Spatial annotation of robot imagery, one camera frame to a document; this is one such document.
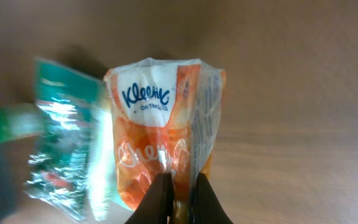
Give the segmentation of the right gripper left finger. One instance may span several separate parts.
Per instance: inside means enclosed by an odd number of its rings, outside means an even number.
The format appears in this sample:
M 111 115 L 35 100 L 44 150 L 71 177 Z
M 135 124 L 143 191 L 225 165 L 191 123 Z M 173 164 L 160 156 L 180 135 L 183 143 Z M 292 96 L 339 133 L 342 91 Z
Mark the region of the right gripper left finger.
M 173 200 L 171 173 L 158 174 L 125 224 L 168 224 L 173 213 Z

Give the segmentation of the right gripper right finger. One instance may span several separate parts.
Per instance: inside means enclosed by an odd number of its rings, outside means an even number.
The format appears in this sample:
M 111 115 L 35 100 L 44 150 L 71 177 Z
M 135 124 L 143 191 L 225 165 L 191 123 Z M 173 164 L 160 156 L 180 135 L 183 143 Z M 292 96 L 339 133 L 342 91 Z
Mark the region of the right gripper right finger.
M 233 224 L 226 215 L 207 176 L 200 172 L 191 199 L 192 224 Z

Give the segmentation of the green 3M gloves packet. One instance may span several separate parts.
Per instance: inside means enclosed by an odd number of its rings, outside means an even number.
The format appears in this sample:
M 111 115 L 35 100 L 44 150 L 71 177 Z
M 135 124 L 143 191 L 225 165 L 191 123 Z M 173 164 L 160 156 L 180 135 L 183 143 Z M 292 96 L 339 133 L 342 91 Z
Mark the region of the green 3M gloves packet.
M 82 221 L 108 214 L 107 175 L 97 173 L 105 152 L 104 131 L 111 124 L 103 108 L 104 83 L 66 65 L 35 60 L 35 104 L 42 131 L 30 155 L 25 193 Z

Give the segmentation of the orange Kleenex tissue pack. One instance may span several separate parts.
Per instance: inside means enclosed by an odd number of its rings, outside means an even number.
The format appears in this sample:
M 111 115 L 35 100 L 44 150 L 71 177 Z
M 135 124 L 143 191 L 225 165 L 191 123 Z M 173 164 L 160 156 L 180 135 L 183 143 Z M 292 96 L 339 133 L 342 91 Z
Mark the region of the orange Kleenex tissue pack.
M 135 210 L 156 175 L 172 175 L 173 222 L 188 223 L 190 189 L 209 174 L 226 72 L 200 59 L 157 60 L 110 69 L 117 192 Z

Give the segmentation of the green lid jar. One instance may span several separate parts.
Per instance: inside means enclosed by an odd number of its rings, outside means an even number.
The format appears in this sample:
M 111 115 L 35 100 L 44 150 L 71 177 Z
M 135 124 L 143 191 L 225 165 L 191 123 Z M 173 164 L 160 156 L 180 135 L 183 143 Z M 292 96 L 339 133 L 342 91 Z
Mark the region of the green lid jar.
M 44 127 L 44 116 L 33 104 L 0 108 L 0 144 L 39 135 Z

